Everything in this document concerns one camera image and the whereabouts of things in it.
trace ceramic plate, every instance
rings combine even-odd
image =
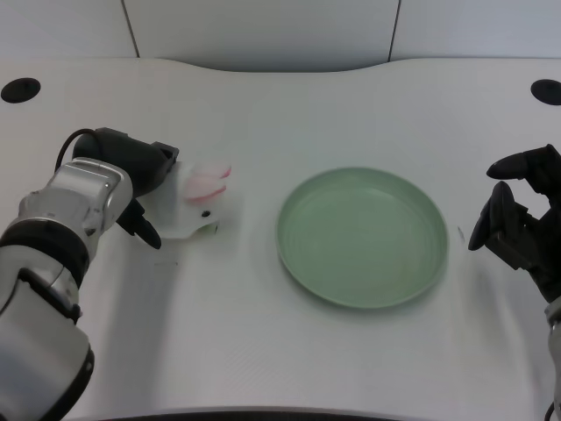
[[[284,203],[277,248],[306,289],[355,308],[403,303],[441,277],[448,234],[412,183],[371,168],[340,168],[301,184]]]

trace tabletop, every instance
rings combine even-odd
[[[42,188],[74,130],[110,127],[228,161],[219,229],[159,251],[114,226],[80,295],[96,369],[68,419],[283,408],[401,420],[542,419],[552,398],[545,301],[529,276],[467,241],[511,153],[560,146],[561,108],[530,93],[556,60],[412,60],[326,74],[245,74],[173,61],[0,61],[0,223]],[[280,206],[337,167],[380,168],[437,204],[450,236],[436,287],[351,310],[299,287],[274,244]],[[511,182],[535,217],[544,197]]]

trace plate rim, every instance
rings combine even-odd
[[[357,170],[357,169],[362,169],[362,170],[367,170],[367,171],[374,171],[377,173],[383,173],[385,175],[390,175],[394,178],[399,179],[402,182],[405,182],[406,184],[410,184],[411,186],[413,186],[415,189],[419,190],[425,197],[427,197],[430,201],[430,203],[432,203],[432,205],[435,207],[435,209],[437,210],[437,215],[440,217],[440,220],[442,220],[443,223],[443,228],[444,228],[444,253],[443,253],[443,257],[442,257],[442,261],[440,262],[440,265],[435,273],[435,275],[432,277],[432,279],[430,280],[430,282],[428,282],[424,287],[422,287],[421,289],[417,290],[414,294],[411,294],[409,296],[405,296],[399,300],[395,300],[391,303],[386,303],[383,305],[356,305],[356,304],[352,304],[352,303],[345,303],[343,301],[339,301],[336,298],[331,298],[328,296],[324,296],[320,293],[318,293],[317,291],[314,291],[312,288],[310,288],[308,285],[306,285],[305,283],[303,283],[300,279],[298,279],[298,277],[295,275],[294,270],[290,268],[290,266],[287,264],[287,261],[285,259],[285,257],[283,256],[282,252],[281,252],[281,243],[279,240],[279,225],[281,223],[281,216],[283,211],[285,210],[287,204],[288,204],[288,200],[290,200],[290,198],[293,196],[293,194],[300,189],[302,186],[304,186],[305,184],[312,182],[313,180],[315,180],[316,178],[319,178],[323,175],[327,175],[329,173],[335,173],[338,171],[345,171],[345,170]],[[376,310],[376,309],[386,309],[388,307],[394,307],[395,305],[399,305],[399,304],[403,304],[406,303],[409,300],[413,300],[414,298],[422,295],[424,292],[426,292],[428,289],[432,288],[433,286],[435,286],[438,282],[440,282],[442,280],[442,278],[444,278],[444,273],[448,267],[448,260],[449,260],[449,250],[450,250],[450,235],[448,233],[448,225],[446,224],[446,219],[444,219],[444,215],[442,213],[442,211],[440,210],[440,208],[438,207],[438,205],[435,203],[434,200],[432,200],[432,197],[430,197],[429,195],[427,195],[422,189],[420,189],[416,184],[410,182],[409,180],[407,180],[404,177],[401,177],[399,175],[396,175],[392,172],[383,170],[383,169],[378,169],[378,168],[373,168],[373,167],[337,167],[337,168],[331,168],[331,169],[327,169],[325,171],[322,171],[320,173],[317,173],[315,175],[312,175],[311,177],[307,178],[306,180],[304,180],[303,182],[300,182],[296,187],[294,187],[290,193],[288,193],[288,195],[285,197],[284,201],[282,202],[282,206],[280,207],[279,213],[277,215],[277,218],[275,220],[275,225],[274,225],[274,241],[275,241],[275,245],[277,248],[277,254],[280,257],[280,260],[282,261],[282,265],[284,266],[284,268],[290,273],[290,276],[296,281],[298,282],[299,285],[301,285],[303,288],[305,288],[308,292],[310,292],[311,294],[315,295],[315,296],[319,296],[320,298],[322,298],[323,300],[326,300],[330,303],[334,303],[337,305],[341,305],[347,308],[351,308],[351,309],[361,309],[361,310]]]

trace black circular hole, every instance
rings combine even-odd
[[[0,97],[6,103],[24,103],[34,98],[41,90],[41,84],[37,79],[24,77],[11,81],[2,88]]]
[[[542,79],[532,83],[532,95],[542,103],[561,105],[561,83],[550,79]]]

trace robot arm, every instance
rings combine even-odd
[[[88,133],[0,238],[0,420],[61,419],[88,385],[94,354],[75,324],[101,235],[117,222],[160,247],[135,198],[164,181],[179,151]]]
[[[486,246],[511,268],[527,270],[549,303],[545,314],[551,328],[556,387],[548,414],[555,410],[561,419],[561,156],[548,145],[497,161],[487,175],[497,180],[525,179],[550,201],[550,209],[535,219],[528,208],[515,202],[510,187],[498,182],[473,229],[469,249]]]

